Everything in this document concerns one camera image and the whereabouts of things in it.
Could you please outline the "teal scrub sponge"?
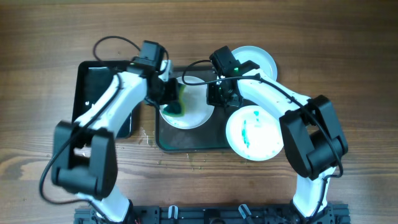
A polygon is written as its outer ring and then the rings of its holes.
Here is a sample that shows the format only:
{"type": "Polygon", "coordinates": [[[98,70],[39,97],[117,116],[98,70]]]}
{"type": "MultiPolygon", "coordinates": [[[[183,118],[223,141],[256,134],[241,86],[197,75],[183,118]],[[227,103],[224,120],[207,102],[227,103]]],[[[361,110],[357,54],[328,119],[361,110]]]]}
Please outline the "teal scrub sponge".
{"type": "Polygon", "coordinates": [[[162,109],[162,114],[170,116],[170,117],[181,117],[185,113],[185,105],[183,103],[183,91],[185,89],[185,85],[179,83],[178,84],[178,95],[177,99],[167,105],[162,109]]]}

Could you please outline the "white plate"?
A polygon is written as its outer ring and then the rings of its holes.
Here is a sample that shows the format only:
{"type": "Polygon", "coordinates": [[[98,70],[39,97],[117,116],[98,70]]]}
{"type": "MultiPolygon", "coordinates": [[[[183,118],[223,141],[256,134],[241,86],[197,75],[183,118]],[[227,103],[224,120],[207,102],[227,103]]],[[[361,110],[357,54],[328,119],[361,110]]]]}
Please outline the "white plate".
{"type": "Polygon", "coordinates": [[[229,117],[226,138],[235,153],[250,161],[269,160],[284,146],[279,122],[258,105],[244,106],[229,117]]]}
{"type": "MultiPolygon", "coordinates": [[[[184,84],[181,77],[177,77],[177,81],[184,84]]],[[[203,125],[212,116],[215,108],[207,104],[206,91],[206,85],[185,85],[182,98],[185,105],[184,115],[181,117],[164,115],[162,109],[165,105],[161,105],[161,116],[169,125],[178,129],[193,129],[203,125]]]]}
{"type": "Polygon", "coordinates": [[[234,49],[232,54],[240,63],[250,60],[258,64],[260,69],[262,69],[269,78],[274,81],[277,80],[278,72],[276,62],[264,49],[247,45],[234,49]]]}

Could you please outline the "white plate top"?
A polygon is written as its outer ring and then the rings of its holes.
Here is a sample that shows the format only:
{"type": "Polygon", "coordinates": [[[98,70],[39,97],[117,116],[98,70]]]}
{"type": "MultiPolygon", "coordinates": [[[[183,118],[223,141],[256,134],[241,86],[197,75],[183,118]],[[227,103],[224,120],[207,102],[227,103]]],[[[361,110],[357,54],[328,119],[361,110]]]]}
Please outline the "white plate top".
{"type": "Polygon", "coordinates": [[[276,62],[264,49],[247,45],[234,49],[232,54],[240,63],[250,60],[258,64],[260,69],[262,69],[269,78],[274,81],[277,80],[278,72],[276,62]]]}

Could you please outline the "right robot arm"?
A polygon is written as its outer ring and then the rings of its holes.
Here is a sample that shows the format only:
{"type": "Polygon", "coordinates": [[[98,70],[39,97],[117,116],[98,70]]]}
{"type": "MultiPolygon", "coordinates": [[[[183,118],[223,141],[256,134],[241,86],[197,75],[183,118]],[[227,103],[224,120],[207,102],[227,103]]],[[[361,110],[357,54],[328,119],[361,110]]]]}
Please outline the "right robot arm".
{"type": "Polygon", "coordinates": [[[341,158],[348,152],[331,101],[289,90],[249,57],[238,60],[227,46],[214,51],[209,61],[219,78],[207,83],[209,103],[226,106],[237,97],[255,103],[254,115],[266,113],[297,173],[293,205],[305,221],[314,221],[326,207],[329,179],[343,175],[341,158]]]}

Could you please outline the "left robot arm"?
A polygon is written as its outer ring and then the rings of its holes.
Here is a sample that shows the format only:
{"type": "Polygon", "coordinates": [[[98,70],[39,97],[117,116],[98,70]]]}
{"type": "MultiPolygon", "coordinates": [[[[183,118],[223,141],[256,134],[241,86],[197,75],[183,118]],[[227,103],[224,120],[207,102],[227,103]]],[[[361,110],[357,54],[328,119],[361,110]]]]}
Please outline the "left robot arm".
{"type": "Polygon", "coordinates": [[[99,100],[72,122],[55,127],[53,157],[46,170],[53,185],[77,195],[96,212],[95,220],[105,223],[136,223],[134,206],[116,186],[118,164],[115,140],[134,107],[164,84],[177,85],[169,77],[170,60],[156,70],[137,62],[117,72],[99,100]]]}

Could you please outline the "large dark serving tray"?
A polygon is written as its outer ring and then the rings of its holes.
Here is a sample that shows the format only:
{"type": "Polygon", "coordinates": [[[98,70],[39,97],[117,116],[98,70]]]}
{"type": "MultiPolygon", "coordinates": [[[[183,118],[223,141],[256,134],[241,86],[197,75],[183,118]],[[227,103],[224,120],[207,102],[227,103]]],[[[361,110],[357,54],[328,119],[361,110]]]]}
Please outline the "large dark serving tray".
{"type": "Polygon", "coordinates": [[[216,107],[203,125],[193,129],[175,128],[156,112],[156,145],[167,153],[230,150],[226,138],[226,123],[238,109],[233,106],[225,109],[216,107]]]}

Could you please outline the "black water tray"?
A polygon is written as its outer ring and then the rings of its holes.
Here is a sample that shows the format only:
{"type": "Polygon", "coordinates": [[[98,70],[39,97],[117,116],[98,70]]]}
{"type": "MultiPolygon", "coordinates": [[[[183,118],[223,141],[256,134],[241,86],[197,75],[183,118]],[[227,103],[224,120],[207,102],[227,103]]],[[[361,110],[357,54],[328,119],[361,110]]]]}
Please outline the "black water tray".
{"type": "MultiPolygon", "coordinates": [[[[125,70],[128,61],[113,60],[105,61],[107,65],[119,70],[125,70]]],[[[99,61],[84,61],[78,66],[75,97],[73,103],[72,122],[79,116],[86,113],[99,100],[102,94],[110,86],[114,70],[110,70],[99,61]]],[[[134,132],[134,123],[132,116],[135,115],[132,110],[117,134],[118,139],[126,139],[132,136],[134,132]]]]}

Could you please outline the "black mounting rail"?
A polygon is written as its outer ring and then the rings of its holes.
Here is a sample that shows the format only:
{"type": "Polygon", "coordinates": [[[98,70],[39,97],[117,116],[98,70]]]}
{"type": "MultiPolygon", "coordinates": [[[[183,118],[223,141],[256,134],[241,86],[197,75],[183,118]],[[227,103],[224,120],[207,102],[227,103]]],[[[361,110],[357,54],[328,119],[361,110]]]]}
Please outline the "black mounting rail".
{"type": "MultiPolygon", "coordinates": [[[[134,207],[134,220],[127,223],[326,223],[349,224],[347,204],[328,205],[309,222],[289,204],[262,207],[134,207]]],[[[92,208],[75,210],[73,223],[107,223],[92,208]]]]}

